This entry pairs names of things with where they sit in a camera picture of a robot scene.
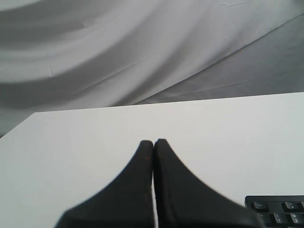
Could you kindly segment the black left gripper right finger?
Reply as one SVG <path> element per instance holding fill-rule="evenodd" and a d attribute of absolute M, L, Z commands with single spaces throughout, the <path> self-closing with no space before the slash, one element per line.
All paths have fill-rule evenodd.
<path fill-rule="evenodd" d="M 153 180 L 161 228 L 261 228 L 256 213 L 197 178 L 165 139 L 154 145 Z"/>

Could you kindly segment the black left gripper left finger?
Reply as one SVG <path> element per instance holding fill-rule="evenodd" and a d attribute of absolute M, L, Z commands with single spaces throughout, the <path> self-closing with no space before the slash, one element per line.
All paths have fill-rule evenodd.
<path fill-rule="evenodd" d="M 141 141 L 122 172 L 104 189 L 67 210 L 57 228 L 153 228 L 153 143 Z"/>

